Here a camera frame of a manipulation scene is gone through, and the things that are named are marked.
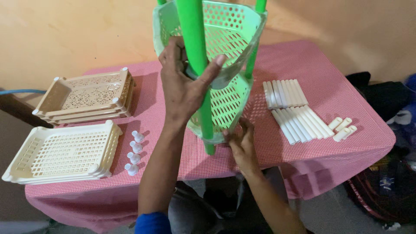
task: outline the table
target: table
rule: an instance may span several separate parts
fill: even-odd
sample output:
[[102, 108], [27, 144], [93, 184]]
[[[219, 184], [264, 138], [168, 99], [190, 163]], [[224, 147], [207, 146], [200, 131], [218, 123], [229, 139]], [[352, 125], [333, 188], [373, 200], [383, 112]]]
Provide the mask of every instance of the table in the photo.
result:
[[[94, 69], [86, 75], [118, 71], [121, 67]], [[124, 132], [111, 166], [113, 175], [98, 181], [27, 185], [30, 204], [58, 222], [87, 227], [98, 233], [133, 222], [137, 216], [137, 191], [141, 175], [161, 133], [165, 116], [159, 62], [127, 65], [137, 83], [132, 117], [114, 119]], [[309, 199], [322, 194], [387, 154], [395, 136], [377, 113], [318, 47], [309, 41], [259, 47], [254, 84], [243, 116], [255, 126], [255, 148], [263, 168], [280, 165], [288, 197]], [[325, 123], [335, 117], [352, 118], [358, 130], [347, 140], [312, 140], [290, 146], [267, 110], [263, 81], [297, 79], [312, 110]], [[71, 126], [100, 124], [95, 121]], [[129, 176], [131, 132], [145, 135], [139, 173]], [[178, 180], [228, 177], [238, 173], [231, 150], [225, 144], [207, 155], [204, 145], [186, 130]]]

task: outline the person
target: person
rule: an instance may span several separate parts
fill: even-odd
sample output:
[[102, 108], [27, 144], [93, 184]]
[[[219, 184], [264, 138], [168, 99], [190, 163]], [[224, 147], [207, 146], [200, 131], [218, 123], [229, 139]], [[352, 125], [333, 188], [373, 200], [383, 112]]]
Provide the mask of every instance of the person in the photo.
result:
[[[139, 186], [137, 234], [171, 233], [168, 208], [175, 192], [186, 123], [201, 106], [205, 92], [227, 57], [217, 56], [195, 81], [183, 73], [186, 60], [182, 37], [171, 37], [159, 56], [163, 66], [161, 80], [166, 116]], [[242, 137], [228, 131], [223, 134], [268, 226], [273, 233], [306, 233], [299, 217], [274, 191], [260, 170], [253, 144], [254, 126], [244, 118], [239, 123], [243, 129]], [[193, 215], [188, 215], [188, 219], [193, 218]], [[191, 230], [190, 233], [205, 231]]]

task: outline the beige plastic tray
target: beige plastic tray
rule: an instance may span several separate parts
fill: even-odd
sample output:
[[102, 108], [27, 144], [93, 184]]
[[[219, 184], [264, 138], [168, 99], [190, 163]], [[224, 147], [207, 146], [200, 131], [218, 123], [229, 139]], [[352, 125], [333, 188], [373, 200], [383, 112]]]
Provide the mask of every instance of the beige plastic tray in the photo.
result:
[[56, 77], [33, 114], [49, 118], [123, 108], [130, 80], [131, 74], [126, 67], [119, 72], [69, 79]]
[[73, 115], [62, 115], [62, 116], [55, 116], [52, 118], [43, 117], [42, 119], [56, 126], [59, 124], [82, 123], [82, 122], [89, 122], [89, 121], [95, 121], [95, 120], [101, 120], [101, 119], [130, 117], [131, 116], [130, 114], [131, 102], [133, 100], [134, 86], [136, 86], [136, 84], [134, 83], [133, 78], [131, 78], [129, 92], [128, 92], [123, 108], [98, 110], [98, 111], [91, 111], [91, 112], [79, 113], [79, 114], [73, 114]]
[[[122, 134], [111, 120], [79, 127], [36, 127], [29, 133], [2, 179], [16, 183], [45, 179], [56, 182], [97, 175], [109, 163], [109, 159], [106, 162], [106, 152], [111, 146], [112, 132], [117, 138]], [[114, 152], [110, 151], [109, 157], [114, 157]]]
[[79, 176], [74, 175], [72, 177], [64, 178], [64, 179], [28, 179], [23, 181], [20, 181], [19, 184], [50, 184], [50, 183], [60, 183], [60, 182], [71, 182], [71, 181], [81, 181], [81, 180], [91, 180], [91, 179], [100, 179], [101, 177], [110, 177], [110, 167], [113, 163], [114, 159], [114, 153], [117, 148], [117, 144], [119, 141], [119, 135], [123, 134], [119, 128], [113, 128], [111, 130], [109, 143], [106, 148], [105, 156], [103, 157], [103, 160], [101, 161], [100, 168], [92, 175], [90, 176]]

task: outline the gray floor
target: gray floor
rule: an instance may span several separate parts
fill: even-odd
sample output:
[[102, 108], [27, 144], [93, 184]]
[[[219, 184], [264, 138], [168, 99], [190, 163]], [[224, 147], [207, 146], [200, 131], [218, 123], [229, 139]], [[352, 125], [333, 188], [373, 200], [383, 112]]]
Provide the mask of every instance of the gray floor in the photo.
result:
[[[298, 210], [305, 226], [316, 234], [378, 234], [386, 233], [381, 224], [363, 213], [347, 197], [345, 188], [340, 185], [334, 189], [307, 201], [290, 200], [290, 206]], [[79, 227], [59, 225], [51, 229], [50, 234], [93, 234], [94, 232]], [[108, 232], [109, 234], [134, 233], [134, 229], [121, 226]], [[416, 233], [415, 226], [403, 226], [392, 234]]]

